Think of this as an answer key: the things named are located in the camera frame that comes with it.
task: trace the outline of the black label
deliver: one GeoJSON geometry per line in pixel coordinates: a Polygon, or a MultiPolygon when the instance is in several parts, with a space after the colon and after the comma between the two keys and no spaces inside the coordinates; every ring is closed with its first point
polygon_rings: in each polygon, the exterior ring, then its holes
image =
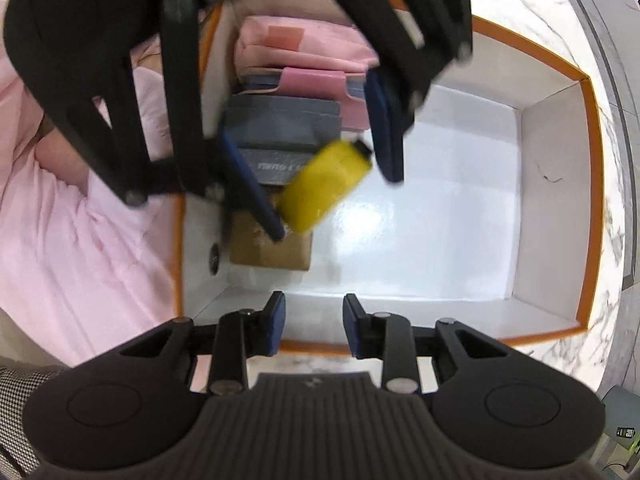
{"type": "Polygon", "coordinates": [[[633,438],[636,436],[636,430],[634,428],[618,428],[616,435],[622,438],[633,438]]]}

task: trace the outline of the white marble countertop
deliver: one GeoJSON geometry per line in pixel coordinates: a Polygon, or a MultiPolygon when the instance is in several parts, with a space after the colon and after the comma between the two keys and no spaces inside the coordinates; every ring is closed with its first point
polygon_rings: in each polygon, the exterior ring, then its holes
{"type": "Polygon", "coordinates": [[[587,73],[593,82],[603,133],[605,228],[590,328],[583,335],[520,350],[597,390],[618,316],[625,241],[620,152],[602,78],[569,0],[471,0],[471,4],[477,16],[547,47],[587,73]]]}

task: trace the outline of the person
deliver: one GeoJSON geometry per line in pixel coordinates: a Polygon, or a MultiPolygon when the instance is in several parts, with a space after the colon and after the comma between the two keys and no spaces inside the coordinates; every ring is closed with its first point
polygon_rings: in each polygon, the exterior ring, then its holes
{"type": "MultiPolygon", "coordinates": [[[[159,54],[158,41],[132,53],[152,159],[172,152],[159,54]]],[[[44,116],[4,41],[0,118],[0,308],[68,366],[172,318],[177,198],[126,207],[44,116]]]]}

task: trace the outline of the open box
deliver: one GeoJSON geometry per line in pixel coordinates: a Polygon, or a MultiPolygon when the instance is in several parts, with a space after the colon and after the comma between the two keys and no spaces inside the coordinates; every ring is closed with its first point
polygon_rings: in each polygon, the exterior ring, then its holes
{"type": "MultiPolygon", "coordinates": [[[[390,1],[420,41],[402,0],[390,1]]],[[[215,9],[201,63],[206,136],[236,81],[239,25],[254,14],[350,24],[333,0],[227,0],[215,9]]],[[[474,18],[473,28],[473,59],[436,81],[405,139],[404,184],[386,184],[374,168],[315,229],[308,272],[231,264],[223,211],[188,198],[178,312],[214,322],[282,290],[290,349],[344,348],[349,292],[368,312],[419,326],[453,317],[509,344],[586,330],[604,200],[591,81],[494,23],[474,18]],[[216,276],[213,244],[223,248],[216,276]]]]}

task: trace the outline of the pink pouch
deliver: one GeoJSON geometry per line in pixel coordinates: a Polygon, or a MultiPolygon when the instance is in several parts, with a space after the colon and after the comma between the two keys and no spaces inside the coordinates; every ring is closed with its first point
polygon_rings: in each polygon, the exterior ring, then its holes
{"type": "Polygon", "coordinates": [[[235,51],[238,75],[250,67],[309,68],[363,73],[378,63],[373,49],[355,28],[335,23],[249,16],[242,23],[235,51]]]}
{"type": "Polygon", "coordinates": [[[287,66],[282,70],[277,88],[247,90],[242,93],[309,97],[312,99],[338,101],[340,103],[340,118],[343,129],[357,131],[369,129],[367,103],[364,99],[349,95],[347,92],[347,76],[344,72],[310,70],[287,66]]]}

